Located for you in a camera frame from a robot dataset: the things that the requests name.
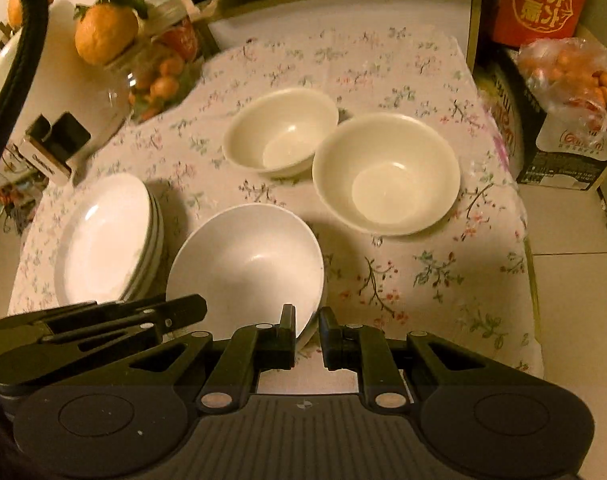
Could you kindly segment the glass jar of tangerines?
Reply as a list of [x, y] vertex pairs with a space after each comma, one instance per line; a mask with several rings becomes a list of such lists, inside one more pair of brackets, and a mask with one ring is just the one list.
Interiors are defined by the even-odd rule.
[[129, 105], [128, 121], [142, 124], [178, 106], [200, 76], [200, 58], [186, 61], [160, 41], [138, 39], [106, 65], [117, 82], [117, 96]]

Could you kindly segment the large orange pomelo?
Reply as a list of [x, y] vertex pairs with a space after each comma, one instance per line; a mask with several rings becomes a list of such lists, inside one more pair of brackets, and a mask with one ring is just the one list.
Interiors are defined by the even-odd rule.
[[74, 20], [75, 47], [92, 66], [105, 66], [118, 58], [139, 35], [140, 21], [147, 20], [144, 0], [95, 0], [92, 6], [77, 4]]

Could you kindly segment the stacked white cups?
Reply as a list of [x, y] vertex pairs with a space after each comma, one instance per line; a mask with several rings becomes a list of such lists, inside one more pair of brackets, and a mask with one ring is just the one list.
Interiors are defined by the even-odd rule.
[[164, 30], [181, 23], [188, 10], [182, 0], [144, 0], [147, 7], [147, 18], [144, 20], [143, 32], [148, 37], [161, 34]]

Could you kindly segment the plastic bag of oranges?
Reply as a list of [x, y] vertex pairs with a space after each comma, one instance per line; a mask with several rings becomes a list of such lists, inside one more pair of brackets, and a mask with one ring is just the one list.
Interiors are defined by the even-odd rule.
[[607, 133], [607, 49], [583, 38], [539, 39], [515, 63], [547, 114], [583, 133]]

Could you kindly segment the white plate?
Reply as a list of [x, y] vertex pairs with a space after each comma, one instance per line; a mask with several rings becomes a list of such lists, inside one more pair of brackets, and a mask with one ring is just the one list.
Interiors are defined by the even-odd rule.
[[98, 180], [72, 213], [58, 244], [58, 304], [143, 298], [162, 249], [164, 219], [146, 184], [132, 174]]

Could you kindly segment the white bowl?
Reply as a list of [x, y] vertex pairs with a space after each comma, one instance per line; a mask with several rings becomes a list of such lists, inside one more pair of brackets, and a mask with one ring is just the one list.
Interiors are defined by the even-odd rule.
[[193, 232], [172, 263], [169, 300], [197, 294], [207, 304], [194, 325], [215, 340], [247, 325], [276, 324], [284, 304], [296, 309], [296, 348], [317, 329], [325, 269], [317, 237], [287, 209], [245, 204], [221, 211]]

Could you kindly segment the floral tablecloth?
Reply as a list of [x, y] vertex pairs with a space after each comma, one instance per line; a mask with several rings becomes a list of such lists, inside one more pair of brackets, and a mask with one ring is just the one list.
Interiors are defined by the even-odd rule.
[[[251, 102], [287, 88], [324, 92], [357, 119], [400, 114], [435, 129], [455, 154], [461, 184], [445, 218], [407, 236], [395, 214], [440, 196], [447, 165], [427, 148], [398, 148], [381, 127], [364, 150], [342, 146], [312, 174], [272, 180], [226, 159], [223, 136]], [[205, 64], [174, 110], [125, 126], [93, 155], [78, 184], [44, 192], [19, 259], [11, 313], [54, 307], [58, 243], [99, 180], [128, 172], [162, 206], [175, 254], [226, 208], [281, 206], [302, 217], [322, 248], [328, 304], [344, 323], [390, 337], [427, 330], [506, 365], [543, 372], [528, 271], [526, 211], [457, 41], [431, 27], [325, 29], [254, 40]]]

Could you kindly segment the white air fryer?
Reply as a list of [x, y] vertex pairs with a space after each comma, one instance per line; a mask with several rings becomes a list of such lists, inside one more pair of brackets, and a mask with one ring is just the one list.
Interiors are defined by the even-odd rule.
[[128, 115], [118, 77], [82, 61], [74, 5], [50, 7], [40, 62], [11, 134], [19, 154], [51, 182], [66, 184]]

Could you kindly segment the red labelled jar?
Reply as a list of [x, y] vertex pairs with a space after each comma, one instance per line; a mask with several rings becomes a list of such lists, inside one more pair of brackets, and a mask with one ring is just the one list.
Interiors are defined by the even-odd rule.
[[156, 36], [154, 41], [177, 52], [185, 62], [194, 62], [202, 53], [200, 40], [188, 16]]

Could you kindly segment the cream bowl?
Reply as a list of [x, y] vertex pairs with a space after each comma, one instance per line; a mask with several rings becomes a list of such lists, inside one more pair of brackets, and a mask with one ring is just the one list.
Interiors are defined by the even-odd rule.
[[288, 88], [261, 96], [235, 115], [222, 140], [231, 165], [270, 178], [301, 174], [337, 127], [339, 110], [324, 92]]
[[312, 180], [334, 216], [363, 233], [406, 236], [439, 222], [454, 205], [461, 169], [434, 128], [392, 113], [350, 118], [322, 142]]

